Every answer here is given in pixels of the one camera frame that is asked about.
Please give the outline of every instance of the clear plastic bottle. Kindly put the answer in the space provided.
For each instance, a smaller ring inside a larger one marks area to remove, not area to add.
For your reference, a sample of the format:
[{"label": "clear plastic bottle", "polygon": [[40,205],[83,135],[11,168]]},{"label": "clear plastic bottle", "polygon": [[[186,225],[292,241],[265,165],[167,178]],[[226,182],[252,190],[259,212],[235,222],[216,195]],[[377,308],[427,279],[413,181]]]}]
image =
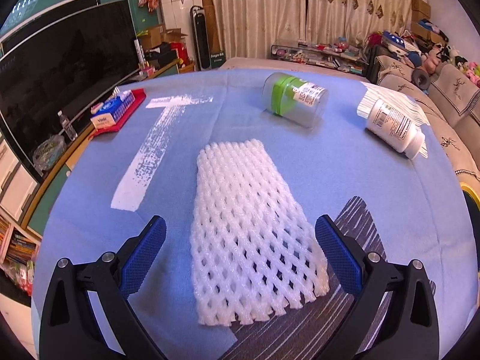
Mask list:
[{"label": "clear plastic bottle", "polygon": [[368,115],[367,128],[410,159],[417,156],[425,142],[425,135],[413,120],[381,99],[376,101]]},{"label": "clear plastic bottle", "polygon": [[67,133],[67,136],[70,138],[70,140],[73,142],[75,139],[78,138],[77,132],[71,125],[68,117],[66,117],[61,111],[57,113],[58,117],[60,118],[60,124]]},{"label": "clear plastic bottle", "polygon": [[285,73],[274,73],[263,86],[266,109],[298,124],[312,128],[322,117],[328,90]]}]

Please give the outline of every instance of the beige curtain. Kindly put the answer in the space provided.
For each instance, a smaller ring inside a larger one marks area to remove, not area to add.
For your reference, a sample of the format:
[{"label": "beige curtain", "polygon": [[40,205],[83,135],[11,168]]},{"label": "beige curtain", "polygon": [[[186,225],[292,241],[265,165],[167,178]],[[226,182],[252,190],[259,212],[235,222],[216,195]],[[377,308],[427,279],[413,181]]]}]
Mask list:
[{"label": "beige curtain", "polygon": [[277,39],[305,38],[305,0],[213,0],[226,57],[267,58]]},{"label": "beige curtain", "polygon": [[364,43],[375,31],[401,33],[410,16],[411,0],[308,0],[307,39],[335,42],[339,36]]}]

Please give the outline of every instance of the pink plush toy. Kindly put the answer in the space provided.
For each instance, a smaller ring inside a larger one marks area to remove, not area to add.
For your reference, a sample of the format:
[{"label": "pink plush toy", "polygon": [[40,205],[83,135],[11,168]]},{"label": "pink plush toy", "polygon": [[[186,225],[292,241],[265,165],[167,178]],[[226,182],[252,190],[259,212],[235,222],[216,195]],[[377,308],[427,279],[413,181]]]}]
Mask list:
[{"label": "pink plush toy", "polygon": [[472,83],[474,83],[475,85],[479,85],[480,84],[480,77],[477,76],[473,70],[469,69],[466,71],[465,75],[470,79],[470,81],[472,81]]}]

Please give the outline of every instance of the bottle label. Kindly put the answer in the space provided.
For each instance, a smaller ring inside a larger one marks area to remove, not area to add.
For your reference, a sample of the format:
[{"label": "bottle label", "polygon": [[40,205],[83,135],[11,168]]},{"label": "bottle label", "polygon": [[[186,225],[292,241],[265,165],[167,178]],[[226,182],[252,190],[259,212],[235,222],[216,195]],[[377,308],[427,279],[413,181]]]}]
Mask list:
[{"label": "bottle label", "polygon": [[293,99],[304,103],[308,107],[313,107],[315,103],[322,97],[325,88],[311,82],[306,82],[299,88],[293,88]]},{"label": "bottle label", "polygon": [[379,108],[373,123],[382,130],[390,130],[390,136],[404,140],[413,122],[398,109],[383,103]]}]

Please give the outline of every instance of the beige sofa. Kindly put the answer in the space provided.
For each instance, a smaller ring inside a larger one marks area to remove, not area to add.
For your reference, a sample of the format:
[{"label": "beige sofa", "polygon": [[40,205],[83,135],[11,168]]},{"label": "beige sofa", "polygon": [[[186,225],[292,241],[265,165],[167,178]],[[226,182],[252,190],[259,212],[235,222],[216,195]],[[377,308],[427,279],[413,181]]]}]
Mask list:
[{"label": "beige sofa", "polygon": [[377,85],[415,99],[445,150],[462,189],[480,206],[480,88],[453,65],[440,64],[428,96],[411,83],[412,69],[379,56]]}]

